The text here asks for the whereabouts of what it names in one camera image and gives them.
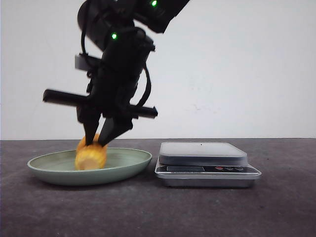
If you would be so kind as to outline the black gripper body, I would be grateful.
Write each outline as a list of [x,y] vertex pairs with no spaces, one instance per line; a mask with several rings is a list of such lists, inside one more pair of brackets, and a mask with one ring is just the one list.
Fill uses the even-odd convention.
[[101,112],[100,116],[155,118],[155,107],[145,107],[151,93],[151,82],[140,101],[130,103],[134,96],[140,74],[146,71],[146,61],[155,45],[150,37],[91,37],[90,40],[103,52],[100,65],[88,71],[90,83],[87,95],[72,94],[46,89],[43,101],[66,106],[90,106]]

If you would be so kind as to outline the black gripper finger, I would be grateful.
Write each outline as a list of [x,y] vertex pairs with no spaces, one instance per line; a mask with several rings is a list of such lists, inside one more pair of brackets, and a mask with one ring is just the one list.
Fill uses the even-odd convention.
[[85,145],[93,143],[97,128],[99,126],[101,112],[95,107],[77,106],[77,120],[83,124],[85,132]]
[[106,118],[98,138],[98,143],[101,146],[105,146],[132,128],[133,124],[131,117]]

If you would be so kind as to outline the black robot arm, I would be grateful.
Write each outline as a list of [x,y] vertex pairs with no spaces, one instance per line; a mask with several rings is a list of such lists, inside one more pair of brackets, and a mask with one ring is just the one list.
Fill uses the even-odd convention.
[[85,145],[105,146],[133,128],[139,117],[155,118],[156,108],[146,107],[151,81],[136,105],[135,95],[146,61],[155,50],[153,40],[135,21],[156,33],[164,33],[170,21],[187,5],[185,0],[87,0],[78,11],[81,40],[90,39],[101,58],[85,49],[75,56],[75,68],[85,71],[90,82],[86,95],[47,89],[43,100],[73,106],[85,132]]

